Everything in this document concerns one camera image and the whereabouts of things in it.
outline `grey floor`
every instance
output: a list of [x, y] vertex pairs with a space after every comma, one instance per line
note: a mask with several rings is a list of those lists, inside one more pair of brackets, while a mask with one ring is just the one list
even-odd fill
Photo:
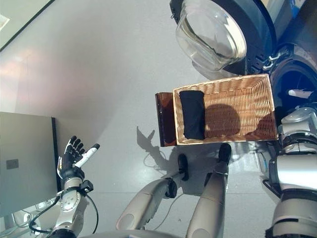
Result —
[[[87, 146], [101, 144], [83, 167], [95, 187], [98, 232], [114, 230], [133, 196], [177, 169], [185, 153], [190, 179], [158, 229], [184, 237], [219, 149], [158, 148], [154, 94], [207, 81], [178, 46], [170, 15], [169, 0], [56, 0], [0, 53], [1, 111], [56, 117], [60, 151], [73, 134]], [[264, 237], [275, 203], [261, 186], [253, 143], [232, 148], [224, 237]], [[148, 156], [149, 149], [156, 153]], [[162, 201], [146, 229], [162, 221], [172, 201]], [[89, 206], [81, 235], [95, 219]]]

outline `black cable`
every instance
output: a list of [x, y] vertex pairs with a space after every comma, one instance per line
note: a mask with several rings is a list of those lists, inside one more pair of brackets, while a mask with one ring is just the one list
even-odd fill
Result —
[[273, 189], [272, 187], [270, 187], [267, 182], [269, 182], [268, 179], [264, 179], [262, 180], [263, 185], [270, 190], [272, 193], [274, 193], [275, 196], [277, 196], [278, 198], [281, 198], [281, 194], [279, 194], [275, 189]]
[[51, 204], [49, 207], [45, 208], [42, 212], [40, 212], [38, 215], [36, 215], [36, 216], [30, 221], [29, 228], [30, 228], [32, 231], [34, 231], [34, 232], [40, 232], [40, 233], [46, 233], [46, 234], [50, 234], [50, 233], [51, 233], [51, 232], [49, 232], [49, 231], [38, 230], [38, 229], [36, 229], [36, 228], [33, 227], [33, 224], [35, 223], [35, 220], [38, 219], [38, 217], [39, 217], [40, 215], [42, 215], [43, 213], [45, 213], [45, 212], [46, 212], [47, 210], [49, 210], [50, 208], [54, 207], [54, 206], [57, 204], [57, 202], [59, 201], [59, 199], [60, 199], [60, 196], [57, 196], [57, 197], [55, 198], [55, 201], [53, 202], [53, 204]]
[[94, 231], [93, 231], [93, 234], [94, 234], [94, 233], [96, 232], [96, 230], [97, 230], [97, 227], [98, 227], [99, 213], [98, 213], [98, 209], [97, 209], [97, 207], [96, 207], [94, 201], [92, 200], [92, 198], [91, 198], [88, 194], [86, 194], [86, 197], [88, 197], [88, 199], [91, 201], [91, 203], [92, 203], [92, 205], [93, 205], [93, 207], [94, 207], [94, 209], [95, 209], [95, 211], [96, 211], [97, 221], [96, 221], [95, 229], [94, 229]]

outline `black cloth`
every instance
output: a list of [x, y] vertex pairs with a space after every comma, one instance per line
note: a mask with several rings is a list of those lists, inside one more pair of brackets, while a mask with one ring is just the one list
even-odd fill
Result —
[[184, 118], [184, 136], [187, 139], [205, 138], [205, 108], [202, 91], [181, 91], [179, 93]]

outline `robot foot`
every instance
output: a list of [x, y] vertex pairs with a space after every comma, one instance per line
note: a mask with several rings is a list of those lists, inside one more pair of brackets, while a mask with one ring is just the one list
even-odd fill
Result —
[[231, 158], [231, 146], [227, 143], [222, 143], [219, 149], [218, 162], [225, 161], [227, 165]]

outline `wicker basket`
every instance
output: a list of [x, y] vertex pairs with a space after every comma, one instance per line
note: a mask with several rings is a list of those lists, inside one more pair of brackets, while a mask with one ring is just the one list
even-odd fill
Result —
[[[187, 139], [179, 92], [204, 95], [205, 139]], [[276, 140], [274, 103], [267, 74], [225, 78], [176, 88], [173, 91], [178, 145], [229, 141]]]

